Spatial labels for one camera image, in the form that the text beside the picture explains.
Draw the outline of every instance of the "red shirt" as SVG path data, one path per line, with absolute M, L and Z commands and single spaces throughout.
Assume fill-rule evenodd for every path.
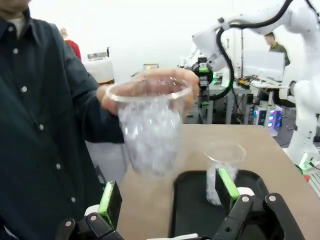
M 81 54 L 80 54 L 80 49 L 79 49 L 78 44 L 76 44 L 74 41 L 71 41 L 71 40 L 65 40 L 65 42 L 70 45 L 70 47 L 73 49 L 75 55 L 76 55 L 76 56 L 80 59 L 80 61 L 81 61 Z

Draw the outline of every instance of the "human hand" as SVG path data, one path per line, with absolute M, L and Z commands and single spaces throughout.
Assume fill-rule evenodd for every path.
M 142 77 L 151 77 L 151 78 L 167 78 L 172 77 L 176 79 L 183 79 L 186 82 L 190 83 L 192 86 L 192 94 L 190 94 L 186 99 L 186 109 L 189 109 L 192 107 L 195 101 L 196 95 L 199 94 L 199 78 L 197 75 L 190 71 L 183 68 L 167 68 L 167 69 L 154 69 L 147 72 L 142 72 L 135 76 L 135 79 L 139 79 Z M 121 91 L 127 92 L 127 91 L 134 91 L 135 90 L 135 82 L 132 82 L 130 85 L 126 85 L 126 89 L 121 89 Z M 108 110 L 113 115 L 118 114 L 117 104 L 115 101 L 111 100 L 106 96 L 106 90 L 109 86 L 101 86 L 96 91 L 96 97 L 98 98 L 99 102 L 101 103 L 101 106 L 103 109 Z

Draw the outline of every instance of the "cup filled with ice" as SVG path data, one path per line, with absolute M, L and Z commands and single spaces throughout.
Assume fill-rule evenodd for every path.
M 209 160 L 206 171 L 206 199 L 209 203 L 219 206 L 221 201 L 216 191 L 216 169 L 224 168 L 234 181 L 247 154 L 239 144 L 223 140 L 208 144 L 204 154 Z
M 179 160 L 181 126 L 192 87 L 174 77 L 141 76 L 114 84 L 106 95 L 117 103 L 131 165 L 147 177 L 166 177 Z

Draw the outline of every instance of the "white undershirt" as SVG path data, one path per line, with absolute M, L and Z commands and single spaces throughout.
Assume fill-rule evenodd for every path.
M 10 20 L 8 20 L 8 22 L 10 22 L 10 23 L 15 25 L 16 36 L 19 38 L 20 34 L 21 34 L 22 30 L 24 29 L 24 26 L 26 24 L 26 18 L 23 16 L 23 17 L 16 18 L 16 19 L 10 19 Z

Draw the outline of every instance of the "dark hair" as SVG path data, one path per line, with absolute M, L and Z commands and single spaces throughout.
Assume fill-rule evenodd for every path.
M 275 37 L 275 35 L 274 35 L 274 33 L 273 32 L 270 32 L 270 33 L 268 33 L 268 34 L 266 34 L 266 35 L 264 35 L 265 37 L 273 37 L 273 39 L 276 39 L 276 37 Z

